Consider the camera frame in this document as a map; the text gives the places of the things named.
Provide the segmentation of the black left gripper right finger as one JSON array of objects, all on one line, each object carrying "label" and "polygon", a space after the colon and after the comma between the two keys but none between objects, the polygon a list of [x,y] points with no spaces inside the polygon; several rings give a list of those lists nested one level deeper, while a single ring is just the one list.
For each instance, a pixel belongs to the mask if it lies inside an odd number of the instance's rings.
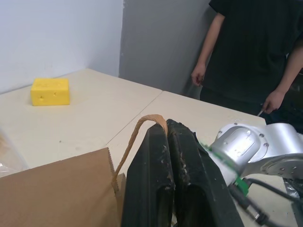
[{"label": "black left gripper right finger", "polygon": [[167,120],[167,126],[178,226],[243,226],[219,167],[195,133],[172,119]]}]

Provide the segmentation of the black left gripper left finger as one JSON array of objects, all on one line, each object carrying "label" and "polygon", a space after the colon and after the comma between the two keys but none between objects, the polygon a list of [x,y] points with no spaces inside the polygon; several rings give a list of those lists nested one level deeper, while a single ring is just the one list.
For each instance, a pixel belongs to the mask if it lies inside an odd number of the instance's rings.
[{"label": "black left gripper left finger", "polygon": [[127,171],[121,225],[169,227],[175,183],[167,136],[150,127]]}]

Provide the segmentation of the person's right hand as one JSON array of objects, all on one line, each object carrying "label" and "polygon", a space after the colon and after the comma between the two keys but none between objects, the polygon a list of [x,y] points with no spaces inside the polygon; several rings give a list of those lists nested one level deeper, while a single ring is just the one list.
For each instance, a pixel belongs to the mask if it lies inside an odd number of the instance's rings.
[{"label": "person's right hand", "polygon": [[206,71],[206,66],[204,63],[198,63],[195,66],[191,74],[192,82],[195,86],[200,86],[202,84],[205,76],[205,71]]}]

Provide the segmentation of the person's left hand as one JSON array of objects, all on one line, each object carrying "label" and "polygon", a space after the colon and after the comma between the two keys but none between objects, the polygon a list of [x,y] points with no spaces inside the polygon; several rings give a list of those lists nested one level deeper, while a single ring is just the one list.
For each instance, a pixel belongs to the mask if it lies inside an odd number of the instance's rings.
[{"label": "person's left hand", "polygon": [[284,97],[285,92],[279,90],[271,92],[262,106],[262,111],[264,113],[270,114],[273,111],[277,110],[281,106]]}]

